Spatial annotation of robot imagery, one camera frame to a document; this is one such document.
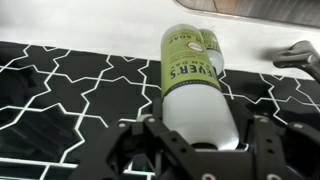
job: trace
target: geometric star pattern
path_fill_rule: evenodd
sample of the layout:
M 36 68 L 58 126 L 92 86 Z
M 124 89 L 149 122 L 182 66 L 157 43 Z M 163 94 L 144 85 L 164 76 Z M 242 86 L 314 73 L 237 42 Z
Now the geometric star pattern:
M 233 70 L 219 81 L 254 115 L 320 130 L 315 81 Z M 159 61 L 0 42 L 0 179 L 67 179 L 108 124 L 149 112 L 160 85 Z M 151 179 L 141 164 L 127 179 Z

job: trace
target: white countertop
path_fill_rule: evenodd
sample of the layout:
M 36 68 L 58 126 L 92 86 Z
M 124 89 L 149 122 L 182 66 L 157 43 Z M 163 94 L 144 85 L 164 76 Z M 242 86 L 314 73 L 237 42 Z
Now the white countertop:
M 267 57 L 301 40 L 320 51 L 320 30 L 260 24 L 188 13 L 172 0 L 1 0 L 0 41 L 160 60 L 160 41 L 172 25 L 213 30 L 225 68 L 308 78 L 277 69 Z

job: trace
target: white bottle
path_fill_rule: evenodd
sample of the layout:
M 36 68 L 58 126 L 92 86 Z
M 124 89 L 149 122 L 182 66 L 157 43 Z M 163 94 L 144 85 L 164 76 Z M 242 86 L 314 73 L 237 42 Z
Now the white bottle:
M 224 69 L 224 60 L 216 35 L 208 29 L 199 29 L 207 48 L 207 53 L 217 75 Z
M 170 130 L 189 144 L 210 143 L 219 150 L 237 147 L 238 131 L 195 27 L 176 25 L 164 34 L 161 86 L 163 122 Z

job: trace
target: green label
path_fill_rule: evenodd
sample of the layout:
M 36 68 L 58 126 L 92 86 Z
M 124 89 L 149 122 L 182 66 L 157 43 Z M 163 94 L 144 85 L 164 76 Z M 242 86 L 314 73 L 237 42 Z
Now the green label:
M 188 84 L 205 84 L 220 90 L 201 34 L 180 29 L 168 34 L 162 41 L 161 95 L 164 97 Z
M 204 39 L 204 44 L 208 50 L 215 50 L 221 54 L 220 46 L 217 40 L 216 35 L 207 29 L 200 30 L 202 37 Z

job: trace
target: screw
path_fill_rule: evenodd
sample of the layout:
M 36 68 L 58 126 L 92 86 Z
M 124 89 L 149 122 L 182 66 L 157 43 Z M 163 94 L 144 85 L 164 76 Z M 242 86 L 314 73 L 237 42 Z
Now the screw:
M 154 118 L 150 118 L 148 121 L 149 122 L 155 122 L 156 120 Z
M 202 175 L 201 180 L 216 180 L 216 177 L 210 173 L 206 173 Z
M 276 174 L 268 174 L 267 180 L 282 180 L 282 179 Z
M 263 123 L 268 123 L 268 119 L 260 119 L 260 122 L 263 122 Z
M 120 123 L 119 127 L 126 127 L 126 124 L 125 123 Z
M 303 126 L 301 124 L 294 124 L 293 127 L 299 128 L 299 129 L 303 128 Z

